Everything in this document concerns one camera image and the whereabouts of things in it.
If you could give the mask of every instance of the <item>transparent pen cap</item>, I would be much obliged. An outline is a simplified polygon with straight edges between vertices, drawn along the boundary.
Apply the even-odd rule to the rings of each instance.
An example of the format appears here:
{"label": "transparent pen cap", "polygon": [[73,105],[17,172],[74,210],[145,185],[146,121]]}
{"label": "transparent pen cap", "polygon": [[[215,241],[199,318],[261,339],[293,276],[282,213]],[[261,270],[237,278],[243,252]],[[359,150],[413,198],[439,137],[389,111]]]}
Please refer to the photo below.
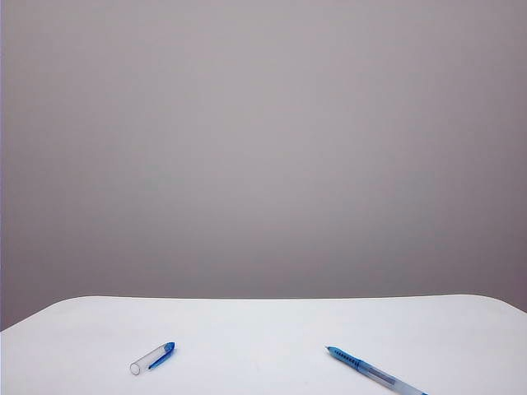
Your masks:
{"label": "transparent pen cap", "polygon": [[139,358],[133,362],[130,365],[130,372],[132,372],[132,374],[138,375],[146,370],[155,368],[168,359],[174,353],[174,349],[175,344],[173,342],[157,347],[155,350],[150,351],[144,357]]}

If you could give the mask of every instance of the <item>pen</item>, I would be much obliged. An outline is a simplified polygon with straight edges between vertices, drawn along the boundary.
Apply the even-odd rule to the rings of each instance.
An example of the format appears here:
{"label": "pen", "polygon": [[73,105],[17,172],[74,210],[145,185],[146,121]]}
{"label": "pen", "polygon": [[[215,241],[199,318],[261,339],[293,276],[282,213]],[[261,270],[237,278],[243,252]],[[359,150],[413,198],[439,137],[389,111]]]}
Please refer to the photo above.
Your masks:
{"label": "pen", "polygon": [[165,343],[155,350],[150,351],[144,357],[139,358],[130,365],[130,371],[136,376],[145,370],[154,369],[156,366],[161,365],[163,362],[168,360],[172,354],[174,354],[175,343]]}
{"label": "pen", "polygon": [[372,380],[375,380],[377,383],[384,385],[385,387],[400,393],[401,395],[426,395],[423,391],[418,390],[417,388],[412,387],[405,382],[396,379],[394,376],[383,372],[380,369],[377,369],[375,366],[371,366],[363,360],[359,360],[352,355],[340,350],[337,347],[326,347],[329,350],[331,356],[334,356],[338,360],[344,362],[346,365],[351,366],[359,373],[364,374]]}

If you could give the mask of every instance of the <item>gray wall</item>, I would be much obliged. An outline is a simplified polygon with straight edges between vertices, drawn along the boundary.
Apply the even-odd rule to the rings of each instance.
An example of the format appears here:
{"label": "gray wall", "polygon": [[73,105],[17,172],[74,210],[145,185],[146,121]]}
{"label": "gray wall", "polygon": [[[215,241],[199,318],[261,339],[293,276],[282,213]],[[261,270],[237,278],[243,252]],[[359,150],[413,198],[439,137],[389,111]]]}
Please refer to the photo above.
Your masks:
{"label": "gray wall", "polygon": [[527,309],[527,2],[3,2],[2,326],[78,295]]}

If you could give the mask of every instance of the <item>pen clip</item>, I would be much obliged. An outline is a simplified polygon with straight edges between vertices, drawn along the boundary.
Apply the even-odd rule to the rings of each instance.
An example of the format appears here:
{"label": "pen clip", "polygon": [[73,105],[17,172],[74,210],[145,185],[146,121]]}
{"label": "pen clip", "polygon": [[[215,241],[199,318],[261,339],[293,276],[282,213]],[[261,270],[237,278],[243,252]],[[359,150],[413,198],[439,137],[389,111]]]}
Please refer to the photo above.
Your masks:
{"label": "pen clip", "polygon": [[158,360],[156,360],[155,362],[153,362],[150,366],[148,366],[148,369],[154,369],[156,366],[159,366],[161,365],[163,362],[165,362],[166,360],[169,359],[169,357],[172,355],[172,353],[174,352],[174,348],[175,348],[175,344],[173,342],[171,343],[166,343],[165,344],[165,351],[166,353],[161,357],[159,358]]}

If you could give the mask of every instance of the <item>white table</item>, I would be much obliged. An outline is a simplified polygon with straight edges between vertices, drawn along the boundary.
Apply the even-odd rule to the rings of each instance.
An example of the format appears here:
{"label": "white table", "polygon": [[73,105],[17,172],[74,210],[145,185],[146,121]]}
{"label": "white table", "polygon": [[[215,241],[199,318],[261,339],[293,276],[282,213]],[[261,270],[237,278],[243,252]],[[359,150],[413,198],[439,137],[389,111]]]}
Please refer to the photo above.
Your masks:
{"label": "white table", "polygon": [[[128,366],[165,342],[166,363]],[[2,332],[2,395],[392,393],[337,346],[431,395],[527,393],[527,314],[474,295],[333,300],[90,296]]]}

